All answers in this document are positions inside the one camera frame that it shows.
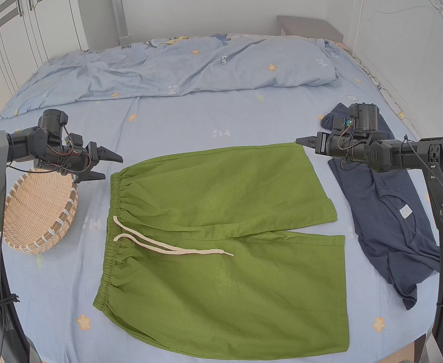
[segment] woven bamboo basket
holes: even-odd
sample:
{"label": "woven bamboo basket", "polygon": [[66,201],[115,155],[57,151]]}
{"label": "woven bamboo basket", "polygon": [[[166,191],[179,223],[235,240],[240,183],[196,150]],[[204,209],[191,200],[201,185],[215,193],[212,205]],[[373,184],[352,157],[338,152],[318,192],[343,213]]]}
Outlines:
{"label": "woven bamboo basket", "polygon": [[62,176],[58,172],[23,174],[7,194],[5,242],[24,253],[47,251],[67,233],[78,198],[72,175]]}

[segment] headboard post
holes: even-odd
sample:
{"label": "headboard post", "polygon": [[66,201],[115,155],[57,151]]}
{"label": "headboard post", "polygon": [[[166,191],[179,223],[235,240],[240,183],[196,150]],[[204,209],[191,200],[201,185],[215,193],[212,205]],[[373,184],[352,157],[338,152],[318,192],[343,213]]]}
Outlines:
{"label": "headboard post", "polygon": [[356,43],[358,42],[359,25],[361,23],[361,15],[363,12],[364,0],[353,0],[351,12],[351,25],[349,32],[344,36],[344,44],[351,50],[356,51]]}

